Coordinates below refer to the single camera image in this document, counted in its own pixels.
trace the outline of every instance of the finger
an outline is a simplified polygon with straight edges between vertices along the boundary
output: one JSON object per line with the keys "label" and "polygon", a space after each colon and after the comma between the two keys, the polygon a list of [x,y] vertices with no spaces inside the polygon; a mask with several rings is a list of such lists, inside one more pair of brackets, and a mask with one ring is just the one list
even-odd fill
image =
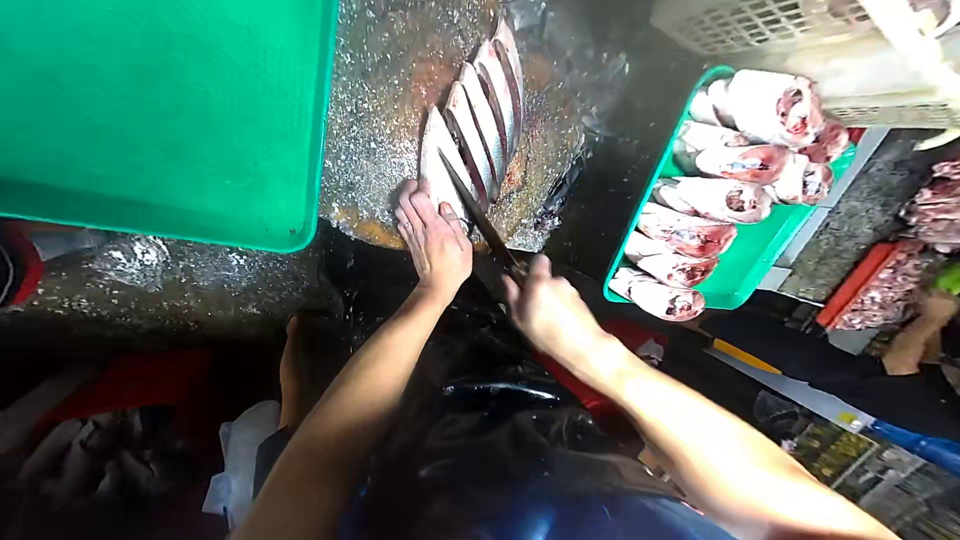
{"label": "finger", "polygon": [[503,276],[503,285],[507,287],[507,305],[510,306],[510,312],[516,313],[517,303],[520,300],[520,287],[510,276]]}
{"label": "finger", "polygon": [[550,259],[544,254],[538,254],[530,265],[530,279],[551,278],[550,266]]}
{"label": "finger", "polygon": [[457,237],[460,249],[473,251],[473,245],[470,244],[470,239],[467,238],[463,226],[460,225],[460,218],[457,217],[457,213],[453,211],[453,207],[449,203],[440,203],[440,216],[453,231],[453,235]]}
{"label": "finger", "polygon": [[440,219],[440,214],[437,212],[436,207],[433,206],[433,201],[430,200],[430,196],[423,191],[417,191],[411,195],[410,203],[413,205],[414,210],[417,211],[417,215],[420,217],[424,226],[435,223]]}
{"label": "finger", "polygon": [[423,221],[420,220],[420,216],[410,201],[410,197],[417,192],[418,185],[419,183],[416,180],[408,180],[403,184],[403,188],[400,190],[400,208],[403,209],[407,221],[410,223],[410,230],[413,233],[411,237],[419,245],[423,245]]}
{"label": "finger", "polygon": [[403,241],[407,243],[407,247],[410,247],[410,218],[407,217],[407,212],[403,211],[402,208],[397,208],[394,210],[394,215],[396,215],[396,230],[400,233],[400,237],[403,238]]}

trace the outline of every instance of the white plastic crate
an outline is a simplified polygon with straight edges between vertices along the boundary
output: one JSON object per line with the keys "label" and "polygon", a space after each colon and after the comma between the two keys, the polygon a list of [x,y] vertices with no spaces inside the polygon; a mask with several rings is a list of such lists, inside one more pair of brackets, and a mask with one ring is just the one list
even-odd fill
{"label": "white plastic crate", "polygon": [[850,127],[887,126],[893,128],[955,128],[960,113],[945,101],[931,97],[924,103],[909,105],[839,105],[826,107]]}
{"label": "white plastic crate", "polygon": [[658,0],[651,22],[704,55],[785,50],[876,30],[856,0]]}

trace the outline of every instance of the person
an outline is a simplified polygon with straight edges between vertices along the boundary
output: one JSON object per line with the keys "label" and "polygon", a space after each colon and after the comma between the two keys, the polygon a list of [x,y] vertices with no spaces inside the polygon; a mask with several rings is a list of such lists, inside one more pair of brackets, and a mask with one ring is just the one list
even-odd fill
{"label": "person", "polygon": [[882,358],[852,355],[750,311],[713,315],[698,327],[889,424],[960,442],[960,395],[948,378],[955,368],[939,363],[943,352],[960,354],[949,325],[958,307],[952,294],[929,291],[919,316],[897,334]]}
{"label": "person", "polygon": [[[234,539],[896,538],[762,434],[602,331],[544,256],[527,282],[505,278],[512,320],[616,401],[683,493],[635,457],[585,451],[616,445],[535,381],[439,382],[428,406],[407,413],[404,390],[470,276],[472,246],[452,208],[438,211],[416,182],[402,188],[396,215],[420,282],[312,410],[288,419],[298,426]],[[394,425],[423,418],[424,430]]]}

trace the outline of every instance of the raw fish slice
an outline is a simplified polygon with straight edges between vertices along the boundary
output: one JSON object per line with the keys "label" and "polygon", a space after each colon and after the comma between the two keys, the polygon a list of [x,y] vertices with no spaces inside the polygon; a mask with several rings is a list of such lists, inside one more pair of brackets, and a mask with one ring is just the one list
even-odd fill
{"label": "raw fish slice", "polygon": [[[711,99],[715,105],[721,98]],[[741,69],[724,103],[738,131],[774,144],[807,146],[824,127],[820,96],[806,77]]]}
{"label": "raw fish slice", "polygon": [[450,97],[446,99],[444,116],[447,126],[452,133],[456,134],[460,147],[464,151],[464,161],[470,171],[470,179],[479,194],[477,202],[481,209],[486,210],[490,205],[488,195],[490,190],[496,190],[497,181],[493,177],[487,150],[473,121],[467,92],[460,81],[455,81],[450,88]]}
{"label": "raw fish slice", "polygon": [[493,109],[493,118],[496,119],[496,127],[500,133],[500,148],[503,149],[505,162],[510,161],[510,147],[514,140],[514,130],[516,122],[514,120],[514,107],[511,102],[510,85],[507,83],[507,76],[503,73],[503,66],[500,59],[496,56],[496,49],[492,41],[485,40],[480,49],[477,50],[477,56],[473,59],[473,67],[477,70],[477,75],[487,86],[487,98],[490,100],[490,107]]}
{"label": "raw fish slice", "polygon": [[700,291],[664,285],[635,268],[617,270],[610,289],[665,321],[689,321],[707,307]]}
{"label": "raw fish slice", "polygon": [[460,72],[460,82],[464,85],[464,91],[470,101],[470,110],[473,111],[473,120],[476,122],[480,138],[483,140],[483,147],[487,151],[487,159],[496,177],[496,182],[487,188],[487,197],[493,202],[500,196],[500,183],[503,182],[507,170],[506,160],[503,159],[503,148],[500,146],[500,133],[497,131],[490,102],[487,101],[487,96],[480,86],[480,78],[477,77],[476,69],[472,64],[464,63],[464,68]]}
{"label": "raw fish slice", "polygon": [[833,171],[823,163],[811,163],[804,171],[805,205],[819,205],[833,187]]}
{"label": "raw fish slice", "polygon": [[[420,182],[426,184],[426,191],[430,194],[434,208],[438,208],[440,203],[449,203],[460,219],[466,219],[464,204],[460,200],[457,188],[453,186],[457,180],[450,178],[446,172],[440,152],[444,153],[460,178],[470,177],[467,166],[460,158],[457,144],[453,142],[453,137],[446,130],[443,116],[437,106],[431,105],[430,114],[426,118],[426,127],[423,128],[423,140],[420,143]],[[467,189],[474,198],[478,196],[473,183],[468,185]]]}
{"label": "raw fish slice", "polygon": [[811,163],[807,156],[794,155],[767,193],[784,205],[816,205],[833,186],[833,171],[822,163]]}
{"label": "raw fish slice", "polygon": [[960,182],[949,178],[935,178],[927,187],[921,187],[913,197],[918,205],[934,203],[960,204]]}
{"label": "raw fish slice", "polygon": [[933,203],[931,205],[911,204],[903,209],[900,217],[910,225],[930,223],[938,219],[960,220],[960,204],[956,202]]}
{"label": "raw fish slice", "polygon": [[754,184],[771,184],[780,177],[792,152],[782,146],[761,144],[728,148],[714,146],[700,152],[693,159],[678,160],[687,173],[733,178]]}
{"label": "raw fish slice", "polygon": [[758,223],[774,204],[763,186],[723,178],[678,178],[676,194],[697,214],[725,223]]}
{"label": "raw fish slice", "polygon": [[507,24],[507,19],[500,17],[493,33],[493,47],[500,58],[500,65],[507,76],[510,87],[511,102],[514,107],[514,138],[510,147],[510,156],[520,146],[520,137],[523,135],[523,67],[520,65],[520,53],[516,50],[514,31]]}
{"label": "raw fish slice", "polygon": [[670,286],[692,287],[709,277],[716,258],[700,260],[675,253],[664,242],[632,232],[623,250],[630,262]]}
{"label": "raw fish slice", "polygon": [[643,207],[637,227],[641,233],[666,242],[677,253],[693,258],[717,257],[736,238],[735,225],[689,216],[657,203]]}
{"label": "raw fish slice", "polygon": [[804,174],[810,165],[810,158],[803,154],[794,154],[787,161],[783,172],[772,184],[766,185],[767,194],[773,197],[775,203],[782,205],[799,205],[804,198]]}
{"label": "raw fish slice", "polygon": [[828,118],[824,129],[820,131],[813,144],[798,150],[814,163],[830,163],[847,150],[850,134],[847,128],[836,118]]}

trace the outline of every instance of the fish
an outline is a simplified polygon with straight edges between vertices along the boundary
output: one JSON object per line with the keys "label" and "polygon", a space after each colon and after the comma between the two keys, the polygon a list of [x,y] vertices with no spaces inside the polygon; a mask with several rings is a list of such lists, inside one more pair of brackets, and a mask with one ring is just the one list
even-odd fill
{"label": "fish", "polygon": [[836,160],[847,150],[850,144],[850,134],[846,126],[836,118],[828,118],[824,129],[820,130],[813,144],[805,146],[797,152],[807,156],[814,163],[830,163]]}
{"label": "fish", "polygon": [[498,191],[498,183],[493,176],[490,157],[473,121],[467,91],[464,90],[460,81],[455,81],[450,88],[444,117],[447,127],[460,142],[463,150],[462,157],[478,194],[477,203],[483,211],[486,211],[490,206],[490,193]]}
{"label": "fish", "polygon": [[736,129],[727,105],[729,85],[730,79],[720,79],[698,89],[690,103],[690,117],[710,126]]}
{"label": "fish", "polygon": [[677,181],[675,184],[659,187],[660,197],[667,191],[667,199],[680,199],[685,208],[694,210],[692,214],[684,211],[690,215],[724,223],[759,223],[770,215],[774,204],[773,198],[758,184],[725,178],[681,177],[674,180]]}
{"label": "fish", "polygon": [[718,115],[732,118],[738,131],[790,148],[812,144],[826,122],[820,94],[806,77],[741,69],[726,92],[710,98]]}
{"label": "fish", "polygon": [[[467,166],[460,158],[460,151],[457,150],[457,143],[453,141],[453,137],[446,128],[443,115],[436,105],[431,105],[420,143],[420,187],[430,194],[434,208],[438,208],[440,203],[449,203],[457,217],[467,219],[464,203],[453,185],[454,182],[459,181],[450,178],[444,161],[440,158],[440,152],[444,153],[460,178],[470,178]],[[479,193],[473,183],[468,185],[467,189],[474,199],[479,200]]]}
{"label": "fish", "polygon": [[811,163],[803,154],[795,154],[776,182],[766,186],[774,202],[783,205],[816,205],[827,198],[833,187],[833,171],[823,163]]}
{"label": "fish", "polygon": [[630,233],[623,255],[637,268],[674,287],[700,284],[713,272],[719,260],[680,255],[666,243],[636,231]]}
{"label": "fish", "polygon": [[711,146],[702,152],[677,159],[690,175],[718,176],[743,182],[772,184],[793,153],[782,146],[758,144],[731,148]]}
{"label": "fish", "polygon": [[714,146],[739,147],[751,144],[751,140],[740,132],[686,120],[677,133],[673,152],[683,156],[702,152]]}
{"label": "fish", "polygon": [[516,49],[514,31],[507,24],[507,19],[500,16],[493,33],[493,47],[500,58],[500,65],[507,77],[507,86],[510,87],[511,105],[514,108],[514,137],[510,144],[508,156],[512,156],[520,146],[520,137],[523,134],[523,66],[520,65],[520,53]]}
{"label": "fish", "polygon": [[717,257],[730,248],[736,226],[705,217],[680,213],[657,203],[647,203],[637,228],[641,233],[666,242],[675,252],[692,258]]}
{"label": "fish", "polygon": [[491,171],[493,171],[494,182],[487,187],[487,198],[492,203],[499,198],[500,184],[507,174],[507,163],[503,159],[503,148],[500,146],[500,135],[496,128],[496,120],[493,117],[490,102],[487,101],[487,96],[480,86],[480,78],[477,77],[476,69],[473,68],[471,63],[464,63],[464,67],[460,71],[459,82],[463,85],[464,92],[467,94],[470,110],[473,112],[473,120],[487,153]]}
{"label": "fish", "polygon": [[512,155],[511,148],[514,144],[516,129],[514,107],[511,103],[513,97],[510,94],[507,76],[503,72],[503,65],[496,55],[496,48],[489,39],[484,40],[477,50],[476,57],[473,59],[473,68],[476,69],[480,81],[486,85],[487,99],[490,100],[493,118],[496,120],[497,131],[500,134],[500,148],[503,150],[503,155],[509,157]]}
{"label": "fish", "polygon": [[833,187],[833,170],[825,163],[811,163],[804,170],[804,204],[818,205]]}
{"label": "fish", "polygon": [[647,313],[665,321],[689,321],[707,308],[700,291],[663,284],[635,268],[617,270],[609,287]]}

